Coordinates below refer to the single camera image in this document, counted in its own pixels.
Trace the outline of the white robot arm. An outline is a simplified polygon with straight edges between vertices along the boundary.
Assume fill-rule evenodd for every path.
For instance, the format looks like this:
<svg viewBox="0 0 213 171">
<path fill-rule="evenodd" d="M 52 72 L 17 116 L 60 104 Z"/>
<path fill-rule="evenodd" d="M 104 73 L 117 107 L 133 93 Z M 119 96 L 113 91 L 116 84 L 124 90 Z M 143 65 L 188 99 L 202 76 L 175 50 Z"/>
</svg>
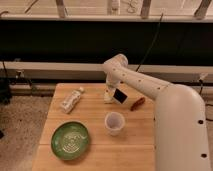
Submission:
<svg viewBox="0 0 213 171">
<path fill-rule="evenodd" d="M 128 68 L 118 54 L 103 63 L 109 90 L 121 82 L 154 101 L 155 171 L 212 171 L 205 102 L 193 88 Z"/>
</svg>

